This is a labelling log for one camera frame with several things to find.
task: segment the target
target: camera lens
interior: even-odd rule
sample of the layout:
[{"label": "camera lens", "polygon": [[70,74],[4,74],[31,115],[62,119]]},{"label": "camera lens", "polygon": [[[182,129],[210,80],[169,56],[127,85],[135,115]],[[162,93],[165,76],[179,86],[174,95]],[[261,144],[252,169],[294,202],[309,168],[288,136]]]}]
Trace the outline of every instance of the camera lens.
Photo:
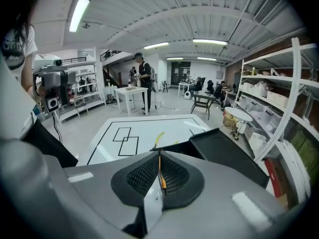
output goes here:
[{"label": "camera lens", "polygon": [[62,65],[62,60],[61,59],[55,60],[55,65],[57,65],[57,66]]},{"label": "camera lens", "polygon": [[56,100],[52,100],[52,101],[50,102],[50,106],[51,106],[51,107],[55,107],[55,106],[56,106]]}]

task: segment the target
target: air conditioning vent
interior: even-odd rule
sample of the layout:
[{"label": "air conditioning vent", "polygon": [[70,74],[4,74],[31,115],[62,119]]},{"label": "air conditioning vent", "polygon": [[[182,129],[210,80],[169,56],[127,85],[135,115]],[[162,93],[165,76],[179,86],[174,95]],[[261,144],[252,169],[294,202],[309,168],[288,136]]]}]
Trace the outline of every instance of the air conditioning vent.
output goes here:
[{"label": "air conditioning vent", "polygon": [[279,2],[280,0],[266,0],[257,12],[254,20],[256,20],[258,23],[262,22]]}]

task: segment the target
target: floor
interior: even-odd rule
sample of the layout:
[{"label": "floor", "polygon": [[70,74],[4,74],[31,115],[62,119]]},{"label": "floor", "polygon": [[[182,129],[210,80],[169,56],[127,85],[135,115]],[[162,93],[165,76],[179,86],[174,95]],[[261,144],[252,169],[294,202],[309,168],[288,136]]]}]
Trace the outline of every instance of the floor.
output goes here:
[{"label": "floor", "polygon": [[[169,89],[168,93],[160,92],[156,97],[157,109],[155,109],[154,93],[152,93],[152,104],[149,116],[160,115],[181,115],[189,114],[193,104],[192,100],[186,100],[183,97],[177,96],[177,89]],[[144,106],[142,96],[135,96],[136,109],[133,111],[132,116],[144,116],[141,108]],[[121,103],[123,113],[119,113],[117,105],[100,105],[96,108],[89,110],[89,114],[86,112],[81,113],[81,118],[74,116],[68,120],[64,120],[62,125],[57,127],[62,135],[63,145],[76,157],[79,158],[85,153],[89,143],[109,118],[127,117],[127,110],[125,101]],[[222,124],[223,112],[213,104],[210,108],[210,118],[205,112],[204,108],[196,107],[193,114],[202,119],[211,129],[220,128],[222,132],[230,136],[230,129],[226,128]],[[53,127],[53,120],[48,119],[42,123],[48,131],[58,138],[58,135]],[[247,154],[249,154],[248,146],[243,137],[240,137],[238,141],[234,141],[239,147],[241,147]]]}]

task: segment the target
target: white round table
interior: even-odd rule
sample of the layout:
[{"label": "white round table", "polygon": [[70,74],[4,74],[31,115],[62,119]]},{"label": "white round table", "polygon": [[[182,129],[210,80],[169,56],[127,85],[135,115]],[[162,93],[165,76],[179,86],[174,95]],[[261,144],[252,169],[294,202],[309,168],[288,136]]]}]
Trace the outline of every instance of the white round table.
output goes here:
[{"label": "white round table", "polygon": [[238,118],[239,120],[243,120],[246,122],[252,122],[253,118],[246,112],[234,107],[226,107],[225,111]]},{"label": "white round table", "polygon": [[231,135],[234,137],[235,140],[238,140],[238,133],[241,131],[241,129],[243,129],[245,131],[246,129],[246,122],[252,122],[253,118],[247,114],[246,112],[238,109],[238,108],[234,108],[234,107],[226,107],[225,111],[227,111],[229,114],[233,115],[234,117],[238,118],[239,120],[242,120],[243,123],[240,126],[240,128],[237,130],[236,126],[234,127],[233,131],[231,131]]}]

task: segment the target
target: ceiling light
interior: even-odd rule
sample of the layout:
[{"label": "ceiling light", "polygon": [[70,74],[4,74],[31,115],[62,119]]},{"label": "ceiling light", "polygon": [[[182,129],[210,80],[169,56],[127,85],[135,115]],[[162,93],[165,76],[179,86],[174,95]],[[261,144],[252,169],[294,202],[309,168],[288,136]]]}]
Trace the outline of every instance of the ceiling light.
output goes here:
[{"label": "ceiling light", "polygon": [[78,3],[76,4],[76,7],[73,12],[70,28],[69,28],[70,32],[76,32],[76,30],[78,29],[80,20],[89,2],[90,0],[79,0]]},{"label": "ceiling light", "polygon": [[200,58],[198,57],[197,59],[201,59],[201,60],[211,60],[211,61],[216,61],[216,58]]},{"label": "ceiling light", "polygon": [[182,60],[183,58],[167,58],[167,60]]},{"label": "ceiling light", "polygon": [[153,45],[144,47],[144,49],[147,50],[147,49],[152,49],[152,48],[165,46],[165,45],[169,45],[169,43],[168,42],[162,42],[162,43],[158,43],[158,44],[153,44]]},{"label": "ceiling light", "polygon": [[193,42],[213,43],[213,44],[220,44],[220,45],[227,45],[228,44],[228,42],[216,41],[216,40],[206,40],[206,39],[193,39]]}]

